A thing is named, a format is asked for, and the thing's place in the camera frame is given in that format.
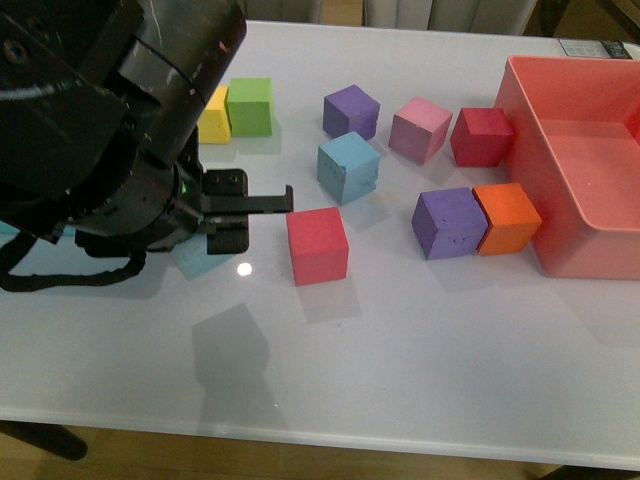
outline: table leg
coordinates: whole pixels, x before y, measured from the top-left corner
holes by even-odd
[[[80,460],[88,450],[81,438],[60,425],[0,420],[0,433],[67,460]]]
[[[640,472],[606,468],[560,467],[540,480],[630,480],[640,478]]]

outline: screw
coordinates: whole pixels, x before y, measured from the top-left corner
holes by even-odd
[[[26,65],[29,63],[29,52],[25,46],[17,40],[5,40],[2,44],[4,57],[14,65]]]
[[[49,43],[51,40],[49,37],[49,29],[44,20],[38,17],[31,17],[27,20],[27,27],[29,31],[42,43]]]

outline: pink plastic bin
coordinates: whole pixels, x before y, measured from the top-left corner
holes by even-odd
[[[511,57],[496,98],[515,130],[505,157],[543,223],[558,277],[640,279],[640,61]]]

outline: green cube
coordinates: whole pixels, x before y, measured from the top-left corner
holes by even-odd
[[[273,134],[273,92],[270,78],[232,78],[227,110],[234,137]]]

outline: wooden floor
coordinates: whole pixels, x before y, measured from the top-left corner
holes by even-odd
[[[362,0],[324,0],[323,22],[359,25]],[[552,465],[245,442],[92,428],[69,462],[0,435],[0,480],[533,480]]]

